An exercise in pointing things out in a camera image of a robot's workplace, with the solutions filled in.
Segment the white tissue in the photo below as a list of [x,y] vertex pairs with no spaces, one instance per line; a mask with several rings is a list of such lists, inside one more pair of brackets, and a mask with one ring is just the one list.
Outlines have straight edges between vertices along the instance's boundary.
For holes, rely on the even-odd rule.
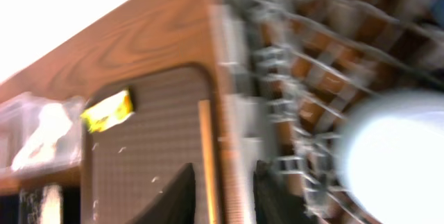
[[56,144],[73,123],[61,103],[46,104],[39,113],[39,125],[12,161],[11,169],[40,166],[54,160]]

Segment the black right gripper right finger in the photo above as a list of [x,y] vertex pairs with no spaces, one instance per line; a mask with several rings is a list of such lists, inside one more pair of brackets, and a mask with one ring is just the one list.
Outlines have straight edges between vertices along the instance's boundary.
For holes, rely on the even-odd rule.
[[275,179],[271,166],[257,160],[253,173],[253,194],[257,224],[315,224],[306,214],[304,198],[289,193]]

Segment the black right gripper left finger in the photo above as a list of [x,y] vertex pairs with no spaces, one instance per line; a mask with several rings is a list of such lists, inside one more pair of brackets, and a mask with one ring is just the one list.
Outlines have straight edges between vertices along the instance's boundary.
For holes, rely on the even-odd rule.
[[159,193],[155,202],[131,220],[134,224],[193,224],[196,212],[196,178],[191,163],[185,164]]

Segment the green yellow snack wrapper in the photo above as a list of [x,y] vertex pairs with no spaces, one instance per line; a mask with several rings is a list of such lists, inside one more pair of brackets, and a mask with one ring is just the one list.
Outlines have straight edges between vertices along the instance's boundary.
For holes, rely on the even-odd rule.
[[87,108],[80,115],[87,131],[103,132],[126,121],[134,114],[130,92],[124,89]]

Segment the light blue bowl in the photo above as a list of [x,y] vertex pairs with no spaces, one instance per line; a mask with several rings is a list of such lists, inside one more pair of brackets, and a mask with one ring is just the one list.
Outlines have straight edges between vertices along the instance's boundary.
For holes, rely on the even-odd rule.
[[352,107],[334,165],[351,199],[380,223],[443,222],[443,94],[400,90]]

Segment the wooden chopstick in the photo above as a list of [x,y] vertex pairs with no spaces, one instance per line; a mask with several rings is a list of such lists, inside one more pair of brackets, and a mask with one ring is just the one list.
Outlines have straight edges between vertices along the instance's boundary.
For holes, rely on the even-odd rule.
[[217,224],[219,222],[218,214],[218,196],[216,182],[216,165],[214,161],[214,144],[212,135],[211,105],[209,100],[198,102],[200,136],[202,142],[204,172],[205,172],[205,190],[207,194],[207,208],[209,214],[209,223]]

